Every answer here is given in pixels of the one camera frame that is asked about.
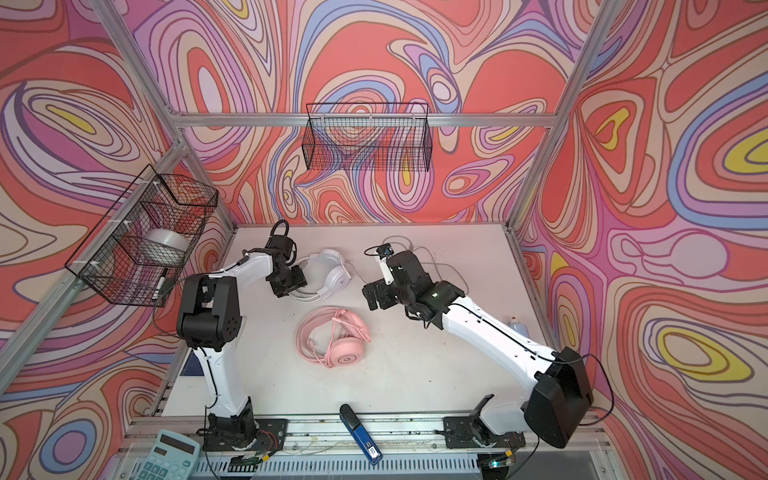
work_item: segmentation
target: pink cable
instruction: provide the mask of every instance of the pink cable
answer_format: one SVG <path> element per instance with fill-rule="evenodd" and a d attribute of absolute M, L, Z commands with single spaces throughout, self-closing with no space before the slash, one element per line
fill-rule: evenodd
<path fill-rule="evenodd" d="M 317 351 L 315 350 L 315 343 L 312 341 L 309 335 L 312 329 L 315 329 L 318 326 L 324 325 L 328 322 L 333 322 L 333 326 L 331 327 L 331 341 L 328 343 L 326 355 L 323 358 L 320 358 L 317 355 Z M 322 365 L 327 369 L 333 368 L 333 365 L 329 364 L 328 356 L 330 355 L 331 348 L 333 347 L 333 340 L 336 339 L 336 323 L 341 323 L 344 326 L 348 326 L 349 328 L 357 330 L 359 335 L 355 336 L 358 336 L 358 338 L 362 337 L 366 342 L 371 341 L 371 337 L 368 334 L 368 329 L 365 327 L 365 323 L 355 313 L 336 306 L 321 306 L 319 309 L 314 310 L 309 315 L 304 317 L 304 320 L 302 320 L 301 324 L 299 324 L 299 328 L 296 329 L 296 351 L 299 353 L 299 355 L 301 355 L 307 362 L 314 363 L 316 365 Z M 307 326 L 312 327 L 306 334 L 306 343 L 302 343 L 302 332 L 307 329 Z M 344 334 L 342 334 L 339 338 L 344 338 L 347 336 L 352 335 L 350 335 L 348 332 L 344 332 Z M 315 358 L 312 359 L 306 355 L 303 349 L 309 350 Z"/>

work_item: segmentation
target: wire basket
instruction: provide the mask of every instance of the wire basket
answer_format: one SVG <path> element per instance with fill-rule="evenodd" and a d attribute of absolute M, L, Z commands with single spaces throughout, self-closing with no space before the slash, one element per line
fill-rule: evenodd
<path fill-rule="evenodd" d="M 426 103 L 313 103 L 306 110 L 307 170 L 429 171 Z"/>
<path fill-rule="evenodd" d="M 179 279 L 218 197 L 214 187 L 195 179 L 154 173 L 96 253 L 79 262 L 83 267 L 75 272 L 72 257 L 66 267 L 109 303 L 163 306 L 164 294 Z"/>

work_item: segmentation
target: colorful wall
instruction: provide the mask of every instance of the colorful wall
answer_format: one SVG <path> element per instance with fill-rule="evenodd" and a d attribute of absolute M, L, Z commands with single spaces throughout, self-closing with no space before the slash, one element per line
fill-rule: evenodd
<path fill-rule="evenodd" d="M 433 112 L 552 112 L 589 2 L 143 0 L 124 19 L 182 112 L 306 112 L 425 101 Z M 428 173 L 306 172 L 301 128 L 194 128 L 236 223 L 503 221 L 543 129 L 435 129 Z"/>
<path fill-rule="evenodd" d="M 768 478 L 768 5 L 628 3 L 518 239 L 631 478 Z"/>
<path fill-rule="evenodd" d="M 169 140 L 87 0 L 0 2 L 0 45 L 2 348 Z M 217 262 L 223 231 L 209 222 L 190 271 Z M 0 397 L 0 479 L 98 476 L 174 354 L 149 315 L 81 293 Z"/>

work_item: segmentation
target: calculator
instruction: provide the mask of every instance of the calculator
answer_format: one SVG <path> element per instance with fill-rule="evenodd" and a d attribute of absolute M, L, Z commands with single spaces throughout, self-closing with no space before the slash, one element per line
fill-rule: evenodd
<path fill-rule="evenodd" d="M 139 480 L 187 480 L 197 463 L 200 444 L 168 430 L 160 430 L 139 471 Z"/>

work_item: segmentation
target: white headphones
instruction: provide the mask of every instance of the white headphones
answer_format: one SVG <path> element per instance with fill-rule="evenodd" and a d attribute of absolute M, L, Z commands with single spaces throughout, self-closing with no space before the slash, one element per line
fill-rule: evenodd
<path fill-rule="evenodd" d="M 335 250 L 323 250 L 320 253 L 313 253 L 308 257 L 298 260 L 296 265 L 301 266 L 305 262 L 331 263 L 335 266 L 326 275 L 325 285 L 320 290 L 316 292 L 303 292 L 301 289 L 298 289 L 289 293 L 289 295 L 300 302 L 315 302 L 326 299 L 334 293 L 344 290 L 346 284 L 352 279 L 352 276 L 349 275 L 346 267 L 344 267 L 344 259 L 341 253 Z"/>

